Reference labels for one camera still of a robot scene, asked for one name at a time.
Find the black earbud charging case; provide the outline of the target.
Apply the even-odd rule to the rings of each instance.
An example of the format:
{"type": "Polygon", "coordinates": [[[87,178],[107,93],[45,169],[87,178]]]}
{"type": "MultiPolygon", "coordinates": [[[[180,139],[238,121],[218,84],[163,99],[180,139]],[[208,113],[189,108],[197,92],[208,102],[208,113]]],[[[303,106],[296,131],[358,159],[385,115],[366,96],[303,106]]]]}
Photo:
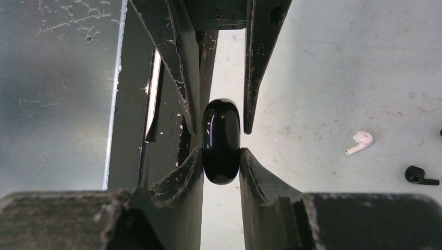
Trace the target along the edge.
{"type": "Polygon", "coordinates": [[[227,98],[208,103],[202,117],[204,173],[217,185],[231,183],[240,165],[240,118],[236,104],[227,98]]]}

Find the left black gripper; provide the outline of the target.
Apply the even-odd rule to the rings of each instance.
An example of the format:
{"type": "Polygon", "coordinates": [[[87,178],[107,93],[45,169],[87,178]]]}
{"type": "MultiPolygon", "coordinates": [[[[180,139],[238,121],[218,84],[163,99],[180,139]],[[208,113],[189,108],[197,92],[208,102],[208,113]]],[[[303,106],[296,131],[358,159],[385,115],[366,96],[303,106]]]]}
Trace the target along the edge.
{"type": "Polygon", "coordinates": [[[131,1],[173,79],[189,133],[200,131],[196,31],[245,27],[243,130],[251,134],[260,85],[292,0],[131,1]]]}

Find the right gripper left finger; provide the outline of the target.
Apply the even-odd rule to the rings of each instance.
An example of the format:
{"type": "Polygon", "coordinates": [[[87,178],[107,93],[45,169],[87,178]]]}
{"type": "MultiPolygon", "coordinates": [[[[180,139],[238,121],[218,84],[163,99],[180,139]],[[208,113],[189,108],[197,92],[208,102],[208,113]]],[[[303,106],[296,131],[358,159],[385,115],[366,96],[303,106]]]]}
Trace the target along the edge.
{"type": "Polygon", "coordinates": [[[1,198],[1,249],[199,249],[202,150],[150,188],[1,198]]]}

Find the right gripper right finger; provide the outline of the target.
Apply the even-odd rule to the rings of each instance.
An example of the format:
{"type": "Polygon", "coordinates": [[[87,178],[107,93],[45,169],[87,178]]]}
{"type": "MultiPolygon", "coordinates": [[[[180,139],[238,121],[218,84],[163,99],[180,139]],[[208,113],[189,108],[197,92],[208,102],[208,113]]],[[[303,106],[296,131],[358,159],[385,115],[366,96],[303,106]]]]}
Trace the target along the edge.
{"type": "Polygon", "coordinates": [[[240,154],[246,249],[441,249],[441,206],[418,194],[302,193],[240,154]]]}

